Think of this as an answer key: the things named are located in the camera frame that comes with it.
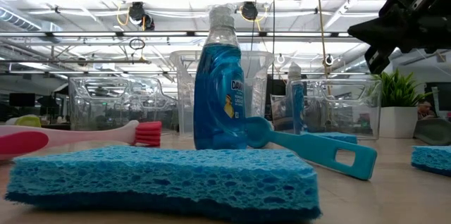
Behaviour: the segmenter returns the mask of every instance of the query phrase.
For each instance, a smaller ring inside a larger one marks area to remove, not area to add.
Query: pink handle
[[[28,126],[3,125],[0,126],[0,136],[11,135],[18,132],[41,132],[49,138],[48,144],[45,147],[56,147],[64,144],[90,140],[111,140],[132,144],[135,141],[135,128],[139,124],[140,122],[132,120],[127,125],[117,129],[94,132],[76,132]]]
[[[49,138],[42,132],[18,132],[0,137],[0,160],[43,149]]]

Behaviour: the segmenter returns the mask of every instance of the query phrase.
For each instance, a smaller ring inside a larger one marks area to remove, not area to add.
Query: plastic bin
[[[178,119],[182,136],[190,136],[193,133],[194,74],[200,54],[200,51],[176,51],[171,54],[171,60],[177,66]],[[274,56],[269,52],[242,51],[241,67],[245,73],[247,117],[264,117],[266,75],[273,61]]]
[[[151,77],[69,78],[72,130],[110,130],[130,120],[161,121],[175,129],[177,101],[164,95],[159,80]]]
[[[274,130],[293,133],[293,117],[287,111],[287,97],[271,95],[271,111]]]
[[[358,139],[378,139],[380,80],[308,79],[294,81],[293,89],[296,85],[307,88],[304,107],[298,112],[293,109],[293,116],[301,118],[303,131],[343,132]],[[293,103],[300,100],[293,95]]]

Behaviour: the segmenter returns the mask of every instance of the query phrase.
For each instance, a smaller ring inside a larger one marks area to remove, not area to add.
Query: sponge edge
[[[412,165],[424,171],[451,176],[451,146],[414,147]]]
[[[250,213],[265,216],[253,215],[256,222],[321,214],[314,169],[288,150],[107,147],[17,158],[6,198],[48,209],[166,210],[246,222]]]

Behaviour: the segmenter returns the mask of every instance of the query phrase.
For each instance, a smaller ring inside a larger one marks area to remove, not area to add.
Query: white pot
[[[381,108],[379,137],[411,139],[418,120],[417,107]]]

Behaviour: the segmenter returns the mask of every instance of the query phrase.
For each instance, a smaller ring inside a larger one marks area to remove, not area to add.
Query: teal utensil
[[[262,148],[268,142],[273,142],[294,151],[301,158],[355,178],[368,180],[373,175],[374,163],[378,154],[371,147],[341,142],[309,133],[293,135],[274,132],[271,124],[260,117],[246,118],[246,127],[247,144],[251,147]],[[335,157],[339,149],[355,153],[352,166],[336,161]]]

